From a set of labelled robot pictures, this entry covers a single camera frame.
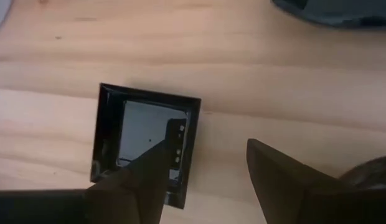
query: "black square frame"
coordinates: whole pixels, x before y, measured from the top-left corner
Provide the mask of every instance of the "black square frame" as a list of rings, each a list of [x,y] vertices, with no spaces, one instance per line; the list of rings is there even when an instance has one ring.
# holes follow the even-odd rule
[[[120,150],[125,103],[127,101],[181,110],[188,115],[189,124],[184,130],[187,133],[185,133],[185,145],[180,166],[175,167],[174,164],[171,164],[172,169],[179,169],[179,178],[177,182],[170,179],[165,201],[165,204],[183,209],[199,119],[201,104],[199,98],[101,83],[90,180],[96,183],[121,168],[117,164],[117,159]],[[169,123],[177,124],[178,122],[181,121],[175,119]]]

